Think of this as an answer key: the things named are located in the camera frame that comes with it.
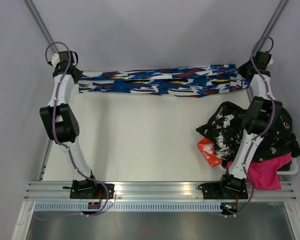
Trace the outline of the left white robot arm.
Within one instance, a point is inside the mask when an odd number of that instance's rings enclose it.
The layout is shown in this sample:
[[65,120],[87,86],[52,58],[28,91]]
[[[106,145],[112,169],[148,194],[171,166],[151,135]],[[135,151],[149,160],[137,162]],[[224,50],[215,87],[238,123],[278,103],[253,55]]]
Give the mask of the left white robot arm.
[[78,55],[73,51],[55,53],[48,64],[54,67],[54,87],[47,106],[40,108],[48,138],[64,152],[74,181],[86,181],[93,176],[79,143],[80,126],[70,106],[71,92],[83,72],[77,69]]

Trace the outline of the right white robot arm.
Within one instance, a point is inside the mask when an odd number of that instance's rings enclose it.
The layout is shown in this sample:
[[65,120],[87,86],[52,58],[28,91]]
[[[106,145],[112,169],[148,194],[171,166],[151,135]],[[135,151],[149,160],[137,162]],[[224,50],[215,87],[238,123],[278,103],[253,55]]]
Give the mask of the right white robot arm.
[[218,185],[218,193],[223,198],[230,198],[236,191],[244,190],[255,152],[281,113],[282,103],[276,101],[272,93],[271,74],[267,70],[272,61],[268,51],[257,51],[251,57],[252,70],[249,74],[252,76],[253,99],[242,120],[243,135],[238,152],[224,175],[226,181]]

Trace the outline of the blue white red patterned trousers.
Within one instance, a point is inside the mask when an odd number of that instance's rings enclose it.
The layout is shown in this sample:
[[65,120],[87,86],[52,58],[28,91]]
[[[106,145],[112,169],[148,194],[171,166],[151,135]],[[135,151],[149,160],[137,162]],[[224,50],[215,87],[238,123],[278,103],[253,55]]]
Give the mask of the blue white red patterned trousers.
[[235,64],[84,73],[80,93],[146,94],[202,98],[245,90],[250,82]]

